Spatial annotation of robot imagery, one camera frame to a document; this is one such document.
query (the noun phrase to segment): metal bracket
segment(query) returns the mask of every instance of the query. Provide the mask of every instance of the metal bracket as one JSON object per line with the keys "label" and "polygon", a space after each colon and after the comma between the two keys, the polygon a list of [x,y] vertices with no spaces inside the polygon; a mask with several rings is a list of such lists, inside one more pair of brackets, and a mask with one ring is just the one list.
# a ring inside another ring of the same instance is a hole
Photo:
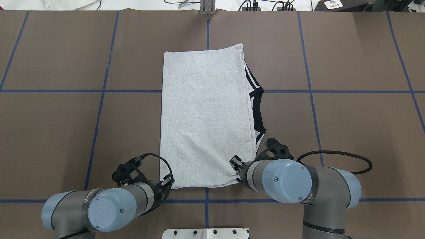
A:
{"label": "metal bracket", "polygon": [[[266,141],[267,148],[259,153],[259,155],[255,158],[254,162],[260,160],[276,160],[276,159],[290,159],[294,160],[294,156],[291,155],[289,149],[286,145],[282,145],[274,138],[268,138]],[[272,152],[273,157],[269,157],[267,152]]]}
{"label": "metal bracket", "polygon": [[215,15],[215,0],[200,0],[201,15]]}
{"label": "metal bracket", "polygon": [[249,239],[246,228],[167,229],[162,239]]}

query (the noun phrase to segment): metal mounting plate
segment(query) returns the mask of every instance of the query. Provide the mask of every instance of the metal mounting plate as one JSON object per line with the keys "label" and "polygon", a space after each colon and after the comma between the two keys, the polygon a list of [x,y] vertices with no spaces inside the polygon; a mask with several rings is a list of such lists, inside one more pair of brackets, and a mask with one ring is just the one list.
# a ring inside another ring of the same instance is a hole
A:
{"label": "metal mounting plate", "polygon": [[242,11],[248,11],[248,10],[247,10],[247,7],[243,7],[243,8],[242,8]]}
{"label": "metal mounting plate", "polygon": [[215,15],[215,0],[200,0],[201,15]]}
{"label": "metal mounting plate", "polygon": [[162,239],[249,239],[246,228],[167,229]]}

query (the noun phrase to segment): brown table surface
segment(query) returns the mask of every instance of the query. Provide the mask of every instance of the brown table surface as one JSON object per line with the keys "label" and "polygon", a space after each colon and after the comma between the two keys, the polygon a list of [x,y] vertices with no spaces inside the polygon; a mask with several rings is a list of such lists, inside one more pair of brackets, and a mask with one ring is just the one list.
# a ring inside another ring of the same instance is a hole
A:
{"label": "brown table surface", "polygon": [[[114,187],[118,164],[159,153],[165,51],[237,43],[266,90],[265,139],[295,157],[329,149],[374,163],[358,176],[363,195],[348,210],[346,234],[423,238],[424,23],[424,14],[393,12],[0,11],[0,238],[53,238],[40,218],[46,199]],[[321,165],[319,156],[305,162]],[[323,163],[365,167],[342,156]],[[159,163],[149,159],[142,170],[158,178]],[[253,239],[295,239],[302,215],[302,205],[240,184],[184,188],[97,237],[244,227]]]}

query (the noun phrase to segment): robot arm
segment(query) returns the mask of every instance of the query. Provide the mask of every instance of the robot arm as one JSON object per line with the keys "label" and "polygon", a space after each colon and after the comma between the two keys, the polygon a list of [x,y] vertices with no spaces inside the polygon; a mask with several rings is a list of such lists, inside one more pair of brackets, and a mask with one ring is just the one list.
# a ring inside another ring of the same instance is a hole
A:
{"label": "robot arm", "polygon": [[[336,168],[294,161],[288,148],[269,138],[255,160],[230,163],[247,188],[284,203],[303,203],[303,239],[346,239],[346,208],[357,205],[361,186],[357,177]],[[274,157],[268,157],[270,151]]]}
{"label": "robot arm", "polygon": [[[118,166],[112,174],[118,188],[70,191],[50,197],[42,209],[44,226],[55,230],[56,239],[91,239],[96,231],[118,230],[157,208],[168,196],[174,179],[166,163],[170,174],[163,181],[148,180],[138,169],[148,155],[157,156],[143,154]],[[130,175],[133,171],[138,173],[135,178]]]}

